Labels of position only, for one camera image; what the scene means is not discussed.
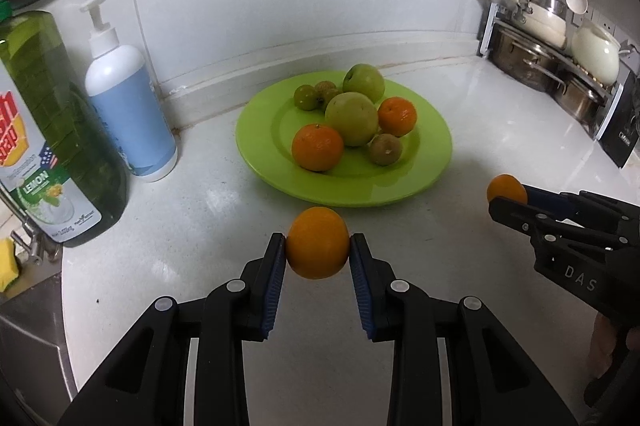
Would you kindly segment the person's right hand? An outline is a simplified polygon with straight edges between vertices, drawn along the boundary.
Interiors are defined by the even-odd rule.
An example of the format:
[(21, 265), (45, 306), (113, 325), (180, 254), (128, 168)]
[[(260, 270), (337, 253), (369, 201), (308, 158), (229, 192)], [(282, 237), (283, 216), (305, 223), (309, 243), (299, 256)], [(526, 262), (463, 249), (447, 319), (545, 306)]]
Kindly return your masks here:
[(612, 364), (612, 354), (616, 346), (616, 331), (611, 321), (598, 313), (593, 323), (590, 339), (588, 368), (593, 378), (605, 374)]

